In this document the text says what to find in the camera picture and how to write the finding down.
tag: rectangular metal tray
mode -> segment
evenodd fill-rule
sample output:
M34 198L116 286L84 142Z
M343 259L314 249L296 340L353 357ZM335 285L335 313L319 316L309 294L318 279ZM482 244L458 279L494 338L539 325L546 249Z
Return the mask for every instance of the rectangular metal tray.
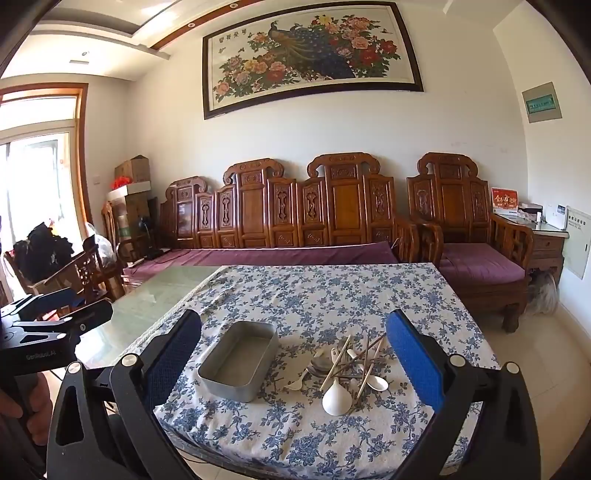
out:
M215 396L254 400L279 347L274 325L239 321L209 352L197 373Z

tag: ceiling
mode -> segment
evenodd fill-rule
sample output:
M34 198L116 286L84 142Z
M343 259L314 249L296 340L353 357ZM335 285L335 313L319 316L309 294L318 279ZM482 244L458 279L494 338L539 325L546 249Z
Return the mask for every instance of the ceiling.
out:
M466 18L490 29L521 2L406 1ZM277 9L294 4L293 0L264 0L265 4L269 2ZM86 73L138 80L170 58L169 53L173 51L170 45L174 43L160 51L148 46L228 4L228 0L62 0L24 41L2 78L30 73Z

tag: purple cushion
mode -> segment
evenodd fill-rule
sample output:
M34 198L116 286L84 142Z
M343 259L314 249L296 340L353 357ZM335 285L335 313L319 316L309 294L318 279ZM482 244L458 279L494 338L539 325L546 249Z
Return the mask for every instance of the purple cushion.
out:
M525 271L488 244L445 244L439 271L451 284L494 285L522 280Z
M143 283L171 265L374 265L398 263L387 242L347 247L172 250L123 273Z

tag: finger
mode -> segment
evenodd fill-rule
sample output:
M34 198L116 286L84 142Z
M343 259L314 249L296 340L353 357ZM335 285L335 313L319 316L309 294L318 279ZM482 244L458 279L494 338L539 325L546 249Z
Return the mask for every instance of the finger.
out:
M27 429L31 432L33 442L37 445L46 445L51 424L52 405L51 401L41 411L35 413L27 421Z
M45 375L39 373L37 374L37 385L29 395L29 403L33 411L41 411L48 402L51 404L49 385Z
M0 414L13 419L22 417L22 408L2 390L0 390Z

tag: drawer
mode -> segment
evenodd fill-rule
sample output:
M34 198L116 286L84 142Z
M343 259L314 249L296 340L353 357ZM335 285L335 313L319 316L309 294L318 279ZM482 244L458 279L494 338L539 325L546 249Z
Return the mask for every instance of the drawer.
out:
M564 238L559 236L534 235L534 252L561 253Z

